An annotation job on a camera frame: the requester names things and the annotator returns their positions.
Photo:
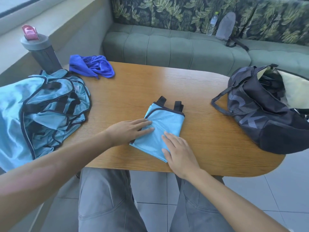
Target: wood grain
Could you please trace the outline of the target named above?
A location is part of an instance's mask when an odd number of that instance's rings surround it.
[[[182,101],[186,115],[180,136],[191,146],[201,168],[212,175],[252,177],[266,174],[284,155],[264,152],[231,117],[210,102],[227,87],[228,77],[211,72],[111,62],[115,77],[82,77],[91,92],[89,120],[65,142],[84,140],[123,120],[143,118],[163,95],[165,106]],[[226,96],[218,104],[226,108]],[[87,166],[171,172],[167,163],[129,145],[114,147]]]

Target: window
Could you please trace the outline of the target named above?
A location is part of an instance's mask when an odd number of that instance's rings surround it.
[[[0,35],[64,0],[0,0]]]

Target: gray tumbler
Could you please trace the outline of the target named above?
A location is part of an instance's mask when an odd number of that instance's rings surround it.
[[[37,33],[34,27],[23,26],[24,37],[21,44],[31,52],[47,74],[52,74],[62,69],[48,36]]]

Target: blue microfiber towel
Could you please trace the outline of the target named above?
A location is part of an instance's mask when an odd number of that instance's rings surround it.
[[[78,54],[70,56],[69,70],[83,76],[96,77],[101,75],[111,78],[115,75],[111,64],[106,60],[105,56],[87,56],[82,57]]]
[[[183,105],[181,101],[175,102],[173,110],[164,107],[165,102],[166,99],[161,96],[157,102],[153,102],[145,115],[145,118],[151,120],[152,124],[143,129],[154,127],[154,131],[131,141],[130,145],[167,162],[161,149],[168,150],[168,147],[161,136],[164,135],[164,131],[179,136],[184,114],[182,113]]]

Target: hand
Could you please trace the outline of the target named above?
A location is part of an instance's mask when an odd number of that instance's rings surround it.
[[[168,132],[164,134],[166,137],[162,135],[162,139],[171,151],[170,153],[167,149],[162,149],[168,165],[177,176],[188,180],[190,173],[200,168],[193,151],[183,138]]]
[[[141,130],[143,127],[151,124],[152,121],[147,119],[121,121],[108,127],[105,132],[111,140],[112,147],[114,147],[128,144],[130,141],[152,132],[154,128]]]

